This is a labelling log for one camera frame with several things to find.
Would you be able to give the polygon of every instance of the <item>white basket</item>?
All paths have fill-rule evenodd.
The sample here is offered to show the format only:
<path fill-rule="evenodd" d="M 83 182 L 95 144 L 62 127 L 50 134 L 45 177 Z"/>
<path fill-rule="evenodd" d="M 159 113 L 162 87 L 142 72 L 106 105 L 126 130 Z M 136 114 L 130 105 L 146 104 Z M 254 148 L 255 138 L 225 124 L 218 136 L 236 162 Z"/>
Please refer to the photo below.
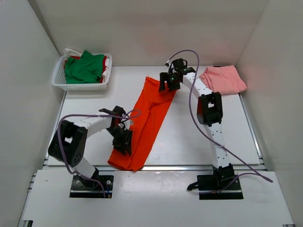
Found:
<path fill-rule="evenodd" d="M 105 90 L 110 78 L 112 70 L 112 56 L 110 54 L 104 54 L 109 59 L 108 72 L 102 83 L 98 84 L 66 84 L 65 72 L 64 72 L 64 56 L 61 56 L 58 60 L 55 69 L 53 71 L 52 85 L 61 87 L 65 91 L 96 91 Z"/>

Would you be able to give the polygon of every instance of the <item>orange pants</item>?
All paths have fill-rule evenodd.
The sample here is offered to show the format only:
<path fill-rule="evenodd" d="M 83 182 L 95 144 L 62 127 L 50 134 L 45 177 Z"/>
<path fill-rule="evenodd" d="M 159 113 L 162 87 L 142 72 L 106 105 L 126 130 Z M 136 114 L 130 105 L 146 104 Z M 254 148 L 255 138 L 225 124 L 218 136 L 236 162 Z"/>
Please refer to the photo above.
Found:
<path fill-rule="evenodd" d="M 124 156 L 113 150 L 108 160 L 110 165 L 132 171 L 138 171 L 144 166 L 176 92 L 169 92 L 167 89 L 159 93 L 159 84 L 159 81 L 146 77 L 143 90 L 134 106 L 134 109 L 141 111 L 141 115 L 132 119 L 134 123 L 130 127 L 133 131 L 132 155 Z"/>

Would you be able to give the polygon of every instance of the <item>white tabletop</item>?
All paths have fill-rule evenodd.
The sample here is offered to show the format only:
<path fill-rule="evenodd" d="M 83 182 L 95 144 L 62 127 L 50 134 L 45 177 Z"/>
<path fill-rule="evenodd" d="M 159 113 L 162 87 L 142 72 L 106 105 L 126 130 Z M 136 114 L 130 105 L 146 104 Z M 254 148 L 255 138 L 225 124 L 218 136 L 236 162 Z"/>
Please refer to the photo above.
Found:
<path fill-rule="evenodd" d="M 293 224 L 274 172 L 274 182 L 244 176 L 242 200 L 199 200 L 187 192 L 196 171 L 104 172 L 114 175 L 111 199 L 69 198 L 72 176 L 65 167 L 39 170 L 23 220 L 33 227 L 282 227 Z"/>
<path fill-rule="evenodd" d="M 204 71 L 201 66 L 199 74 Z M 144 85 L 145 77 L 159 79 L 167 68 L 113 67 L 106 91 L 68 92 L 61 117 L 67 114 L 97 114 L 101 108 L 112 110 L 116 105 L 126 111 L 133 109 Z M 210 142 L 194 126 L 188 109 L 189 89 L 181 85 L 158 133 L 145 165 L 212 165 Z M 225 146 L 249 164 L 259 164 L 258 153 L 238 95 L 222 97 L 223 138 Z M 197 99 L 193 96 L 192 107 L 196 112 Z M 112 137 L 106 131 L 87 139 L 84 156 L 96 166 L 108 165 L 112 152 Z M 232 164 L 241 164 L 230 156 Z M 62 166 L 52 157 L 49 166 Z"/>

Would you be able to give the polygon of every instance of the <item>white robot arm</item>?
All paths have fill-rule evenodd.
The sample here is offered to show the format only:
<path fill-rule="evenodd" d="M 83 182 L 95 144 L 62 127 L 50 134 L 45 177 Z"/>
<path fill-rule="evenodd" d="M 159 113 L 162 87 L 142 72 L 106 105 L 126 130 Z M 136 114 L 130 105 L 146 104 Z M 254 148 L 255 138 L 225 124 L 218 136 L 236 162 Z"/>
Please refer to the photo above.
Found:
<path fill-rule="evenodd" d="M 187 67 L 187 61 L 176 59 L 169 66 L 168 72 L 160 73 L 159 92 L 180 89 L 180 83 L 191 89 L 195 79 L 195 70 Z M 213 92 L 200 80 L 196 79 L 193 94 L 198 99 L 197 118 L 207 132 L 207 135 L 218 144 L 224 145 L 222 136 L 222 99 L 219 92 Z M 212 145 L 212 164 L 214 179 L 221 182 L 234 178 L 234 170 L 226 151 L 215 144 Z"/>
<path fill-rule="evenodd" d="M 114 149 L 123 155 L 131 155 L 132 131 L 129 130 L 130 120 L 122 120 L 115 116 L 126 118 L 123 108 L 116 106 L 113 111 L 107 109 L 99 110 L 99 115 L 109 115 L 108 117 L 87 117 L 76 122 L 64 120 L 61 124 L 60 137 L 63 144 L 63 151 L 67 163 L 79 176 L 98 180 L 98 170 L 92 166 L 84 155 L 86 139 L 93 134 L 106 129 L 113 137 Z M 64 162 L 62 157 L 58 131 L 54 135 L 48 148 L 48 154 L 57 160 Z M 95 182 L 82 182 L 91 188 Z"/>
<path fill-rule="evenodd" d="M 192 86 L 194 80 L 195 73 L 191 72 L 187 75 L 183 76 L 183 84 L 188 87 L 189 89 Z M 202 95 L 211 95 L 213 93 L 200 79 L 196 79 L 194 84 L 193 94 L 199 100 Z M 217 143 L 224 145 L 223 136 L 222 136 L 222 123 L 216 122 L 213 123 L 211 126 L 203 124 L 207 135 L 216 141 Z M 212 144 L 212 164 L 215 168 L 222 168 L 227 167 L 230 165 L 230 160 L 227 156 L 226 151 L 213 143 Z"/>

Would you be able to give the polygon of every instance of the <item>pink cloth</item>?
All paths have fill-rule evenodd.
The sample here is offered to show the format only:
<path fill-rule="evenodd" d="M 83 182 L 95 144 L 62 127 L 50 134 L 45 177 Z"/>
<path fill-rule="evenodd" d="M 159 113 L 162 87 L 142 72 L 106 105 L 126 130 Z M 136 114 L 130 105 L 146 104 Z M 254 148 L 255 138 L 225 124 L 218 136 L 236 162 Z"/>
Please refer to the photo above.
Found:
<path fill-rule="evenodd" d="M 207 67 L 200 78 L 209 89 L 221 95 L 237 94 L 247 89 L 233 65 Z"/>

